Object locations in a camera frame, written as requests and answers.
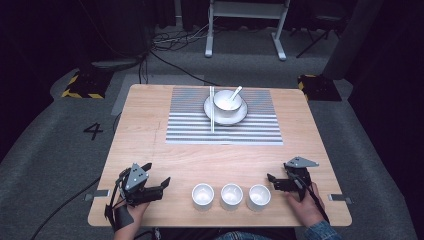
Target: chopsticks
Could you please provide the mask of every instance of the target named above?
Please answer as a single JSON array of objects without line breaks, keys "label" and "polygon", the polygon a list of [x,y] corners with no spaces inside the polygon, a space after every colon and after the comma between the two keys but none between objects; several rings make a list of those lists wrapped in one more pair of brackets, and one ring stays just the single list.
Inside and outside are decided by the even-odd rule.
[{"label": "chopsticks", "polygon": [[214,133],[215,132],[215,107],[214,107],[214,103],[213,103],[213,98],[215,96],[215,87],[210,86],[209,87],[209,104],[210,104],[210,109],[211,109],[211,132]]}]

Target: printed number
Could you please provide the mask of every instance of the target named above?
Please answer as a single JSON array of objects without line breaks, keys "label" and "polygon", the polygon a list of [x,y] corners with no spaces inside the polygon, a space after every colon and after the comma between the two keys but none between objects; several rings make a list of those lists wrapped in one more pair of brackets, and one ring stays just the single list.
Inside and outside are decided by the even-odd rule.
[{"label": "printed number", "polygon": [[95,123],[89,126],[88,128],[84,129],[84,132],[93,133],[93,136],[91,137],[91,141],[93,141],[96,138],[97,133],[103,132],[103,130],[100,130],[99,128],[100,128],[100,124]]}]

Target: metal stand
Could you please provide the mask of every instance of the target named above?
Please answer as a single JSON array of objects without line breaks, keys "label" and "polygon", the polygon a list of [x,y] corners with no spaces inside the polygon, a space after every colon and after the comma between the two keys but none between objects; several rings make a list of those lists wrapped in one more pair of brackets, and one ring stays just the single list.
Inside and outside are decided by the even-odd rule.
[{"label": "metal stand", "polygon": [[277,50],[278,58],[286,60],[280,36],[284,21],[289,9],[290,0],[285,0],[284,4],[265,4],[265,3],[242,3],[242,2],[220,2],[210,0],[209,7],[209,30],[206,40],[205,57],[212,57],[213,48],[213,18],[221,17],[244,17],[244,18],[265,18],[279,19],[277,32],[271,33],[272,40]]}]

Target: human hand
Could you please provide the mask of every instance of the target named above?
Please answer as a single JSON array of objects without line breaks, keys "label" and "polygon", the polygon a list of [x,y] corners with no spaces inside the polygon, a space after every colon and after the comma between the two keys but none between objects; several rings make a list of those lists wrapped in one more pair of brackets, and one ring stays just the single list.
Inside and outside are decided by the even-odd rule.
[{"label": "human hand", "polygon": [[[319,196],[318,188],[315,183],[312,183],[312,189],[319,199],[322,208],[324,208],[324,204]],[[284,192],[284,196],[286,197],[290,207],[293,209],[296,217],[304,226],[310,227],[324,220],[324,217],[319,211],[309,191],[306,191],[305,198],[301,202],[297,201],[290,192]]]},{"label": "human hand", "polygon": [[124,207],[127,208],[128,213],[131,215],[134,222],[116,231],[114,239],[119,239],[119,240],[134,239],[135,234],[140,228],[141,220],[143,220],[144,212],[146,211],[149,204],[150,202],[147,202],[147,203],[142,203],[133,207],[130,205],[126,205],[125,201],[122,201],[121,203],[119,203],[115,208],[119,208],[121,206],[126,205]]}]

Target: black and white striped mat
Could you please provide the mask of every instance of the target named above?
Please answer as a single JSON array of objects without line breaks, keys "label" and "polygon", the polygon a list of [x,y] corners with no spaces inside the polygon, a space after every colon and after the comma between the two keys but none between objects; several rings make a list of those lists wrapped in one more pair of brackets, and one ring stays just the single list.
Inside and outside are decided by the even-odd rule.
[{"label": "black and white striped mat", "polygon": [[[215,92],[220,90],[224,88],[215,88]],[[240,96],[247,103],[247,116],[231,126],[215,124],[212,133],[210,119],[203,107],[209,97],[209,88],[175,87],[166,143],[283,145],[269,91],[243,89]]]}]

